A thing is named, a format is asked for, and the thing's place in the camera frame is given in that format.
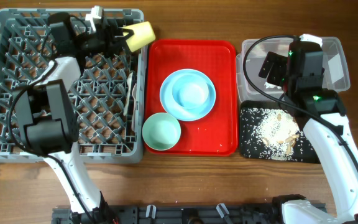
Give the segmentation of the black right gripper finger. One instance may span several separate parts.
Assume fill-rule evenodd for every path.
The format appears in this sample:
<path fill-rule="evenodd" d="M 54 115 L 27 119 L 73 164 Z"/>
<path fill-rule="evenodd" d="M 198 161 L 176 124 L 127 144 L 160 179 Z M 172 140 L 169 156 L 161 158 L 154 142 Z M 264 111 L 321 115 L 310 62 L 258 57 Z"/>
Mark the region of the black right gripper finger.
<path fill-rule="evenodd" d="M 268 57 L 270 70 L 267 82 L 272 85 L 282 86 L 287 72 L 287 57 L 271 55 Z"/>
<path fill-rule="evenodd" d="M 260 78 L 267 78 L 271 70 L 277 65 L 278 55 L 274 52 L 268 52 L 259 72 Z"/>

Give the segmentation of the yellow plastic cup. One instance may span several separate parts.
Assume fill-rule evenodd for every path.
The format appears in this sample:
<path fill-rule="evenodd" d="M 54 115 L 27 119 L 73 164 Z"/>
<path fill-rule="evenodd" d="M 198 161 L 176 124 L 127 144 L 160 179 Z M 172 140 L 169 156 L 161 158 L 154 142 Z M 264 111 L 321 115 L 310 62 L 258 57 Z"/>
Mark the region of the yellow plastic cup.
<path fill-rule="evenodd" d="M 155 39 L 155 33 L 150 22 L 141 22 L 129 26 L 126 29 L 132 29 L 135 34 L 126 39 L 126 44 L 131 52 L 135 52 L 142 47 L 152 43 Z"/>

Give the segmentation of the white plastic fork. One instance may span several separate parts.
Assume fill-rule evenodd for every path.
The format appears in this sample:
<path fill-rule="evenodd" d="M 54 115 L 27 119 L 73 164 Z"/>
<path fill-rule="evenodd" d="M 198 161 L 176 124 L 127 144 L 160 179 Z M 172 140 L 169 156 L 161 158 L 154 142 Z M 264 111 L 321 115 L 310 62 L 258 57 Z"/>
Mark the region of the white plastic fork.
<path fill-rule="evenodd" d="M 124 116 L 127 116 L 127 114 L 128 114 L 128 108 L 129 108 L 129 102 L 130 102 L 130 94 L 131 94 L 131 86 L 132 86 L 132 76 L 133 76 L 133 72 L 131 72 L 129 74 L 129 76 L 127 77 L 126 102 L 125 102 L 125 105 L 124 105 L 124 112 L 123 112 Z"/>

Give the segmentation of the small green bowl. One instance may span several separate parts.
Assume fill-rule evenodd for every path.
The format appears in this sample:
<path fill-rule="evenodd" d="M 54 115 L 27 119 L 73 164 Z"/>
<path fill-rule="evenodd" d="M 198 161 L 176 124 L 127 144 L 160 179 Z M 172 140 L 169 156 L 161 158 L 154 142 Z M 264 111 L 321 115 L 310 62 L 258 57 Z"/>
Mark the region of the small green bowl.
<path fill-rule="evenodd" d="M 185 109 L 193 109 L 206 102 L 209 96 L 208 83 L 203 75 L 186 74 L 178 78 L 172 86 L 173 99 Z"/>

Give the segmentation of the light blue plate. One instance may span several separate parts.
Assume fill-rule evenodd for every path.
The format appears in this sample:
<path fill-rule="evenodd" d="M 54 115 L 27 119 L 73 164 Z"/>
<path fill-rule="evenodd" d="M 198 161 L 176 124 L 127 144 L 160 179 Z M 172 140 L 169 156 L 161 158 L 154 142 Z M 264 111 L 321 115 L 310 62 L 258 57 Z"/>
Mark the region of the light blue plate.
<path fill-rule="evenodd" d="M 208 83 L 209 96 L 206 102 L 201 106 L 193 109 L 185 109 L 173 99 L 172 86 L 178 78 L 191 73 L 197 73 L 204 76 L 204 79 Z M 215 101 L 216 89 L 213 82 L 204 73 L 194 69 L 181 69 L 171 73 L 166 79 L 164 79 L 160 88 L 160 102 L 163 109 L 181 121 L 196 121 L 205 117 L 213 109 Z"/>

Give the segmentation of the white napkin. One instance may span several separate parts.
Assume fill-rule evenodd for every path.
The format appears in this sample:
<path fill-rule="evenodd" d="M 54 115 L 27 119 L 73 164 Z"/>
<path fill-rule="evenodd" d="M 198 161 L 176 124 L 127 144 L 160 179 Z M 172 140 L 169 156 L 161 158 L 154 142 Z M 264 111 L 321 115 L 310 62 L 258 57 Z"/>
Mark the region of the white napkin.
<path fill-rule="evenodd" d="M 268 83 L 268 82 L 264 83 L 264 87 L 266 87 L 266 89 L 270 89 L 270 88 L 272 88 L 272 89 L 276 88 L 276 89 L 279 89 L 279 90 L 282 89 L 280 86 L 274 85 L 274 84 L 271 84 L 271 83 Z"/>

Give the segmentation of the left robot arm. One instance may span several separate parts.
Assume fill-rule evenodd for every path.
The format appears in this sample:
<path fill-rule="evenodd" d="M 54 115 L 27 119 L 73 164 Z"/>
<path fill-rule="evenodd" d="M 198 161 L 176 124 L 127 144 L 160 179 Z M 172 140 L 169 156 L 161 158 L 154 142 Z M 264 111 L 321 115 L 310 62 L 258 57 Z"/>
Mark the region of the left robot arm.
<path fill-rule="evenodd" d="M 76 34 L 69 13 L 48 17 L 56 53 L 40 77 L 14 90 L 6 126 L 11 127 L 15 116 L 21 138 L 16 146 L 42 157 L 53 169 L 70 200 L 73 223 L 119 223 L 80 157 L 79 125 L 68 91 L 87 68 L 86 58 L 113 56 L 122 50 L 135 52 L 153 42 L 155 34 L 149 22 L 124 27 L 110 24 L 99 6 L 85 21 L 92 32 Z"/>

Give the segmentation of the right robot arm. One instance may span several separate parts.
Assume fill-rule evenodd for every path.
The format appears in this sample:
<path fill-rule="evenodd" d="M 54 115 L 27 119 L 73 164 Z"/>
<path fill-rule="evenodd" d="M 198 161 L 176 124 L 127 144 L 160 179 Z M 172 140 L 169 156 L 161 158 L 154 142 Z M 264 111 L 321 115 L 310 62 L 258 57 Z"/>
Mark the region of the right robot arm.
<path fill-rule="evenodd" d="M 323 88 L 321 39 L 293 37 L 286 56 L 268 53 L 261 77 L 283 88 L 273 99 L 290 112 L 311 143 L 331 188 L 336 216 L 306 199 L 280 204 L 284 223 L 358 223 L 358 149 L 352 138 L 344 103 L 334 90 Z"/>

